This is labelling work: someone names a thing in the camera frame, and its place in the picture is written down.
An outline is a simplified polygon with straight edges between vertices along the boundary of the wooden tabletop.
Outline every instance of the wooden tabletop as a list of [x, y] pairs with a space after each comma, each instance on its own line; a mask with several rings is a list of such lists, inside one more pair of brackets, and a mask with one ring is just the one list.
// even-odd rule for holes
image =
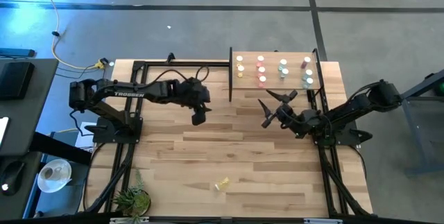
[[[112, 79], [129, 81], [134, 60], [117, 60]], [[345, 90], [338, 62], [322, 62], [330, 108], [342, 104]], [[148, 81], [165, 68], [151, 67]], [[177, 67], [186, 77], [197, 67]], [[163, 79], [178, 78], [175, 73]], [[139, 168], [145, 190], [152, 197], [149, 216], [255, 216], [326, 217], [327, 207], [317, 148], [312, 140], [295, 139], [277, 122], [267, 129], [260, 125], [264, 114], [257, 102], [269, 107], [277, 101], [264, 90], [233, 91], [228, 102], [228, 68], [210, 68], [204, 84], [211, 94], [207, 121], [191, 125], [192, 111], [178, 105], [144, 101], [144, 126], [133, 168]], [[107, 103], [122, 110], [124, 98]], [[291, 102], [294, 110], [310, 108], [301, 91]], [[106, 144], [92, 165], [87, 205], [102, 192], [110, 179], [115, 144]], [[349, 147], [338, 146], [343, 181], [364, 209], [371, 212], [364, 172], [359, 156]], [[131, 172], [130, 184], [134, 184]], [[229, 178], [217, 191], [214, 184]], [[339, 209], [336, 189], [333, 188]]]
[[[318, 72], [316, 69], [316, 59], [313, 53], [303, 52], [265, 52], [265, 51], [234, 51], [233, 58], [233, 89], [259, 89], [259, 78], [257, 71], [257, 57], [264, 57], [262, 66], [265, 68], [263, 75], [266, 77], [264, 89], [302, 89], [302, 76], [307, 69], [313, 72], [313, 84], [310, 89], [319, 89]], [[237, 56], [243, 58], [242, 62], [237, 61]], [[307, 63], [304, 69], [301, 69], [301, 64], [304, 58], [311, 58], [311, 62]], [[286, 68], [289, 70], [288, 75], [280, 78], [280, 71], [278, 70], [279, 63], [282, 59], [287, 61]], [[238, 77], [237, 64], [244, 67], [242, 77]]]

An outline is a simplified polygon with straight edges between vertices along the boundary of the potted plant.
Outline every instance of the potted plant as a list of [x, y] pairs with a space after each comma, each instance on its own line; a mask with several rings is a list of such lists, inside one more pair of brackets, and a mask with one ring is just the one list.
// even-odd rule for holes
[[143, 216], [151, 206], [150, 195], [144, 191], [144, 181], [139, 169], [136, 169], [136, 185], [120, 191], [114, 197], [117, 211], [129, 216], [132, 223], [140, 223]]

